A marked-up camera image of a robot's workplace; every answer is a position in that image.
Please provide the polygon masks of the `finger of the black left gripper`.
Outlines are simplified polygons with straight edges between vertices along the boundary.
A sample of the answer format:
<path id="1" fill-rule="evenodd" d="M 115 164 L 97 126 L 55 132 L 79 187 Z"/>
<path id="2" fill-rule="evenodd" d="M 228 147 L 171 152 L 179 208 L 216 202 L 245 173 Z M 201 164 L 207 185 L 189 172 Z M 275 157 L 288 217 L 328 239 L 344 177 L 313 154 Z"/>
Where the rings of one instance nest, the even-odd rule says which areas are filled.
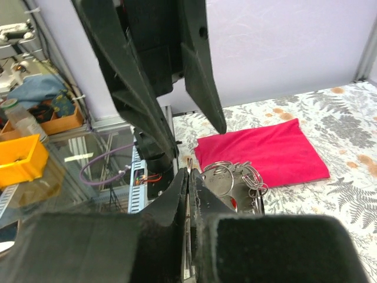
<path id="1" fill-rule="evenodd" d="M 74 1 L 91 44 L 125 85 L 111 93 L 119 115 L 144 132 L 157 147 L 175 159 L 178 148 L 157 102 L 129 32 L 123 32 L 113 1 Z"/>
<path id="2" fill-rule="evenodd" d="M 185 88 L 220 134 L 227 131 L 213 77 L 205 1 L 178 1 Z"/>

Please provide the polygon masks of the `red tag key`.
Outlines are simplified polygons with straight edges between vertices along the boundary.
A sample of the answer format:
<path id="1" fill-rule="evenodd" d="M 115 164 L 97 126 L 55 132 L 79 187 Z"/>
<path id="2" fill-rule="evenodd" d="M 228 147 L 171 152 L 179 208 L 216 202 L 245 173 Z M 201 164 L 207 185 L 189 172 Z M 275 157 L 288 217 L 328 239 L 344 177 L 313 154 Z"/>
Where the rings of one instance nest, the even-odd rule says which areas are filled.
<path id="1" fill-rule="evenodd" d="M 237 202 L 235 201 L 235 199 L 231 198 L 231 203 L 232 203 L 233 207 L 236 209 L 237 208 Z"/>

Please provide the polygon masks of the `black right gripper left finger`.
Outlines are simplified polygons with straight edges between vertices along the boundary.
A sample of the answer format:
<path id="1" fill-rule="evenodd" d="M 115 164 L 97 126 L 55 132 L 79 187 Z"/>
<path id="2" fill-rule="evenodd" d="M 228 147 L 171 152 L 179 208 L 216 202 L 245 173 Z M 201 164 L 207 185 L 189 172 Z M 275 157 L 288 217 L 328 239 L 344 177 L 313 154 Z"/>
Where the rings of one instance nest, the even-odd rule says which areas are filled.
<path id="1" fill-rule="evenodd" d="M 40 213 L 1 259 L 2 282 L 181 282 L 188 173 L 139 213 Z"/>

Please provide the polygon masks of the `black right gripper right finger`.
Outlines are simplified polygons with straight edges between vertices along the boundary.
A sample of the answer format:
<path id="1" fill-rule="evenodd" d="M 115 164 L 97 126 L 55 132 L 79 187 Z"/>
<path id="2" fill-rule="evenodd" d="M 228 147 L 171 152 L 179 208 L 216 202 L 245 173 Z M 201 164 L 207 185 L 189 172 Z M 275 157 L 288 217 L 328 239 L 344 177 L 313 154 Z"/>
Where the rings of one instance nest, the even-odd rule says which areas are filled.
<path id="1" fill-rule="evenodd" d="M 326 215 L 239 215 L 189 177 L 198 282 L 367 282 L 345 227 Z"/>

